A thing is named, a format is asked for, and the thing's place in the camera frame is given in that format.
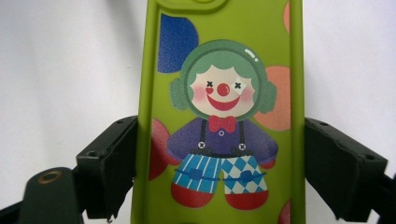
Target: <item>phone case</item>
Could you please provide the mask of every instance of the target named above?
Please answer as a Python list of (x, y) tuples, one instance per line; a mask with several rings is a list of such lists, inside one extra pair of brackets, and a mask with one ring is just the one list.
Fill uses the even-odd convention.
[(301, 0), (149, 0), (134, 224), (305, 223)]

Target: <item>green headphones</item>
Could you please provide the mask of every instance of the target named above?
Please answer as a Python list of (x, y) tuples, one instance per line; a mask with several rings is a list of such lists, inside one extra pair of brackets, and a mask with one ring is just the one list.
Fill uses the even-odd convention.
[(268, 80), (262, 61), (251, 49), (231, 40), (210, 41), (189, 54), (181, 67), (180, 78), (170, 84), (173, 107), (180, 110), (189, 108), (203, 119), (210, 116), (195, 108), (191, 103), (193, 93), (190, 84), (198, 74), (207, 71), (211, 65), (219, 69), (233, 67), (241, 77), (251, 78), (255, 90), (253, 96), (255, 105), (246, 114), (237, 117), (237, 120), (247, 119), (258, 111), (267, 113), (274, 109), (276, 86)]

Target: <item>white background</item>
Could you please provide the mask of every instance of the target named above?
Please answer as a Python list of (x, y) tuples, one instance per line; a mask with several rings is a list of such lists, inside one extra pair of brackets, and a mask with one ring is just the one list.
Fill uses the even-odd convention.
[[(305, 115), (396, 173), (396, 2), (304, 1)], [(0, 0), (0, 209), (26, 181), (137, 114), (146, 1)], [(306, 186), (307, 223), (336, 221)], [(131, 194), (113, 223), (129, 223)], [(369, 223), (375, 223), (373, 213)], [(85, 220), (85, 223), (106, 223)]]

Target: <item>bow tie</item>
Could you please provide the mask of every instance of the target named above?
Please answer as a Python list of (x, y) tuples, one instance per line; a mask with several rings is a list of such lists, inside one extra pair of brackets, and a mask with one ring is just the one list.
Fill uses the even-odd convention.
[(217, 132), (219, 129), (224, 129), (227, 133), (233, 133), (235, 131), (236, 118), (229, 116), (225, 119), (219, 118), (218, 116), (209, 117), (209, 130), (212, 133)]

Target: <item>clown face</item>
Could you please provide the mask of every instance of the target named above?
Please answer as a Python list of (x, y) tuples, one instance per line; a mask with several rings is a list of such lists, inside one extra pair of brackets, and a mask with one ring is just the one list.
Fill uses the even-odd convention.
[(208, 116), (226, 118), (246, 114), (254, 106), (251, 78), (239, 76), (235, 69), (215, 66), (197, 74), (192, 88), (192, 104)]

